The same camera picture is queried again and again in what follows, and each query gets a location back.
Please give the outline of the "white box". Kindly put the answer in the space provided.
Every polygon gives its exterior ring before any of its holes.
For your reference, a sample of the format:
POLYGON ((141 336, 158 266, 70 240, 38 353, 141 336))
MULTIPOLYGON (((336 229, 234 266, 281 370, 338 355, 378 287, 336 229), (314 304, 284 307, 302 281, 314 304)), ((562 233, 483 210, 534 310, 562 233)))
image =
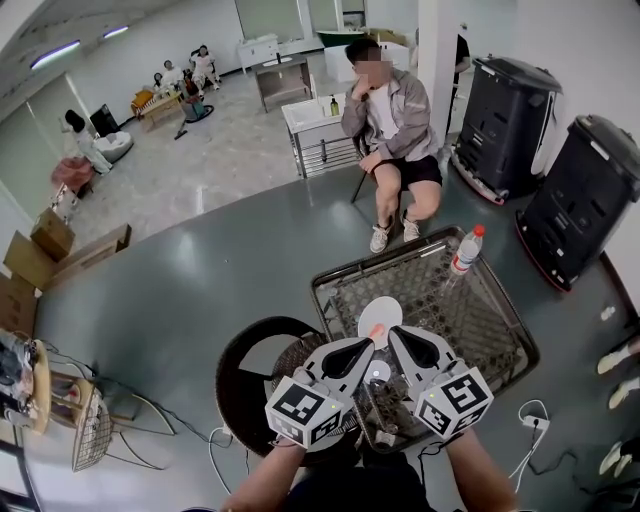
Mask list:
POLYGON ((327 74, 339 83, 353 83, 356 79, 353 65, 346 56, 346 48, 346 45, 324 48, 327 74))

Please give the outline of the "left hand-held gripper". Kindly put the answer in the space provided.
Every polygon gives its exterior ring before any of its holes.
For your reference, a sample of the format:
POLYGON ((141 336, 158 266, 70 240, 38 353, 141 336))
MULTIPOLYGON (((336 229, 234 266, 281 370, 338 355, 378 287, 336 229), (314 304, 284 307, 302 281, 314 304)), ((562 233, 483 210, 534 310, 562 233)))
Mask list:
POLYGON ((327 448, 325 438, 355 430, 353 395, 374 352, 374 342, 366 337, 319 346, 305 368, 283 373, 274 386, 265 405, 269 427, 304 448, 327 448))

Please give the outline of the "black mobile robot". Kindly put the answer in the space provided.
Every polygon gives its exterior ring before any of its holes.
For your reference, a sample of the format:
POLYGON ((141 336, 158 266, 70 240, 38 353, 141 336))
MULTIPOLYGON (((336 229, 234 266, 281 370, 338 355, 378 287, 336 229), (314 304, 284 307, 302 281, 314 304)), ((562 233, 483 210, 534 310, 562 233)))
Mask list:
POLYGON ((474 78, 450 162, 496 205, 527 196, 544 179, 563 110, 548 70, 507 57, 474 60, 474 78))
POLYGON ((595 114, 579 115, 541 188, 515 214, 521 242, 541 273, 569 292, 640 200, 640 147, 595 114))

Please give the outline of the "pink cloth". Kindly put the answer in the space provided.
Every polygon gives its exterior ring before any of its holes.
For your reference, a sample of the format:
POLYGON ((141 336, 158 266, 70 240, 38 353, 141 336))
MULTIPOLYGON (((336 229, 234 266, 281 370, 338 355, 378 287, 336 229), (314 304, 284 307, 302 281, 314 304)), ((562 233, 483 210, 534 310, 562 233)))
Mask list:
POLYGON ((66 157, 59 161, 51 173, 51 182, 55 187, 62 185, 77 193, 95 176, 94 168, 86 157, 66 157))

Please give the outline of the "white cabinet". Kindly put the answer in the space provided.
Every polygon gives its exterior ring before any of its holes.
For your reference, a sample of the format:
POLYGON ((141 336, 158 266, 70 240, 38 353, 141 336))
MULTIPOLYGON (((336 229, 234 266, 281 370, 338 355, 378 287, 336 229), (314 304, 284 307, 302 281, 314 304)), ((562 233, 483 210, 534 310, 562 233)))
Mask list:
POLYGON ((276 34, 266 34, 240 42, 237 45, 237 54, 244 74, 254 65, 275 60, 278 53, 279 45, 276 34))

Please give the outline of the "wicker glass-top table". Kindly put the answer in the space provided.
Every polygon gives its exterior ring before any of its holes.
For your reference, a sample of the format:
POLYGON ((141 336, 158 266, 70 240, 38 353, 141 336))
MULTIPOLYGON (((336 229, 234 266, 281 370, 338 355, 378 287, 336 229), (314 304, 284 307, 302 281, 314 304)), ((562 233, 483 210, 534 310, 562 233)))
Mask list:
POLYGON ((438 437, 413 413, 419 394, 437 378, 477 367, 494 399, 538 363, 538 349, 510 298, 483 257, 464 275, 450 264, 464 238, 458 227, 377 256, 317 275, 311 283, 316 310, 332 341, 358 337, 358 320, 374 299, 390 296, 403 323, 433 332, 449 344, 456 360, 424 389, 410 387, 388 345, 376 350, 354 396, 363 434, 380 453, 438 437))

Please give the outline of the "white beanbag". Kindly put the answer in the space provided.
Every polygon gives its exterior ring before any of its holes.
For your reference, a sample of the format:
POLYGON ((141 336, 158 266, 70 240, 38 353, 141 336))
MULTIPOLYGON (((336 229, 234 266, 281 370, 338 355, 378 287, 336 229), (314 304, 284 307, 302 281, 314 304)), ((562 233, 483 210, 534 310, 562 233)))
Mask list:
POLYGON ((111 164, 121 159, 133 146, 133 137, 123 131, 110 133, 94 140, 97 150, 111 164))

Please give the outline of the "person's black clothing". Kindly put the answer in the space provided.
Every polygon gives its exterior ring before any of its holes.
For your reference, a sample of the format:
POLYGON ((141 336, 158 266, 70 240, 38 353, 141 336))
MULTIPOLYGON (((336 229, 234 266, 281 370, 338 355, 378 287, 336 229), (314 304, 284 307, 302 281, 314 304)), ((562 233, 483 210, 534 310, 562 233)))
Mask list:
POLYGON ((360 466, 316 470, 297 483, 281 512, 435 512, 402 452, 365 452, 360 466))

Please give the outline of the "metal table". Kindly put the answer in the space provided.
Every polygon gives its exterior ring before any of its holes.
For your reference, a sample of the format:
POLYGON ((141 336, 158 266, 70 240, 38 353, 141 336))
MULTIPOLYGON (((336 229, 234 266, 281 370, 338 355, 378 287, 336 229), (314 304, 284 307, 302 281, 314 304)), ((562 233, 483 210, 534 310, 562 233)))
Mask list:
POLYGON ((255 66, 254 77, 262 107, 266 113, 285 99, 311 98, 311 79, 307 58, 282 57, 255 66))

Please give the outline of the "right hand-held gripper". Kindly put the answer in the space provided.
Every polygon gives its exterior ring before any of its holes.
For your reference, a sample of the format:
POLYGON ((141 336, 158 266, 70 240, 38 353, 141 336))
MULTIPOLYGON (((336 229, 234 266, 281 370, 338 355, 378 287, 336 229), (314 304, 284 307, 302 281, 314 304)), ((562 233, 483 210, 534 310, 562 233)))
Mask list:
MULTIPOLYGON (((418 327, 394 326, 389 346, 410 387, 424 389, 456 360, 441 336, 418 327)), ((423 390, 413 416, 442 440, 461 434, 480 419, 491 406, 494 395, 477 367, 448 377, 423 390)))

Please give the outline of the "green bathtub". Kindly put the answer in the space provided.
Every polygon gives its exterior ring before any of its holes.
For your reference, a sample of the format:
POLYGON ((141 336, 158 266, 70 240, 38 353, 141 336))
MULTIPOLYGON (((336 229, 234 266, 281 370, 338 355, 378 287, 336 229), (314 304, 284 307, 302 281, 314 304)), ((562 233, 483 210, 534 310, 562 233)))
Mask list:
POLYGON ((316 35, 325 48, 346 46, 355 40, 367 37, 365 32, 357 30, 317 30, 316 35))

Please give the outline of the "cardboard box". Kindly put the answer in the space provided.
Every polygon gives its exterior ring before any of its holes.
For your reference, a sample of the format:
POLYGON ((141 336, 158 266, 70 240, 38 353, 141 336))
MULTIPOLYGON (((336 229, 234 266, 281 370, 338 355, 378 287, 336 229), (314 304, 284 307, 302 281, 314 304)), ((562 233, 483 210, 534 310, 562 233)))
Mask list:
POLYGON ((54 262, 59 262, 70 254, 75 233, 52 208, 47 208, 36 219, 30 238, 54 262))
POLYGON ((0 328, 32 336, 38 298, 36 288, 18 275, 0 272, 0 328))
POLYGON ((56 263, 19 231, 14 232, 3 263, 13 274, 40 291, 46 291, 52 285, 56 263))

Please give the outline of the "white round plate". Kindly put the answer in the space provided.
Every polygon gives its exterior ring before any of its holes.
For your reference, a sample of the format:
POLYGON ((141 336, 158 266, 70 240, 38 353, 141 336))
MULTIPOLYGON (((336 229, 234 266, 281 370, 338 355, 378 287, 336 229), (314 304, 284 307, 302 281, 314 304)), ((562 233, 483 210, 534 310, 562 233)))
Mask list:
POLYGON ((388 345, 388 334, 392 327, 403 323, 403 312, 400 303, 390 297, 381 296, 371 301, 363 310, 358 320, 358 335, 367 337, 374 342, 376 350, 384 349, 388 345), (377 324, 386 326, 386 333, 379 338, 370 338, 368 334, 377 324))

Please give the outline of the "small wooden table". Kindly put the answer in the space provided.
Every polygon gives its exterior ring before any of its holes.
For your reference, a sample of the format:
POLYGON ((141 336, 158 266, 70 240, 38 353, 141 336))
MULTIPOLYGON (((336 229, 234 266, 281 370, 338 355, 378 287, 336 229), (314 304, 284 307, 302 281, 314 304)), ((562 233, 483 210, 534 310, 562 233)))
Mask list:
POLYGON ((149 132, 163 119, 174 116, 181 110, 181 95, 176 91, 152 93, 142 90, 136 94, 130 107, 134 117, 149 132))

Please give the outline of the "clear red-capped water bottle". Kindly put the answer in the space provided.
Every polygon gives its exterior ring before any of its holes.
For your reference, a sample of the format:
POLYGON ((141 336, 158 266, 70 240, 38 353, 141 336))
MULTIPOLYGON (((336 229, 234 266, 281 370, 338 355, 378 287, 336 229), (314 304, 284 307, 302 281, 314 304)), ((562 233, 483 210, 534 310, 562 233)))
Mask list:
POLYGON ((464 236, 450 264, 450 270, 455 275, 464 275, 470 269, 481 252, 484 241, 485 227, 477 224, 473 230, 464 236))

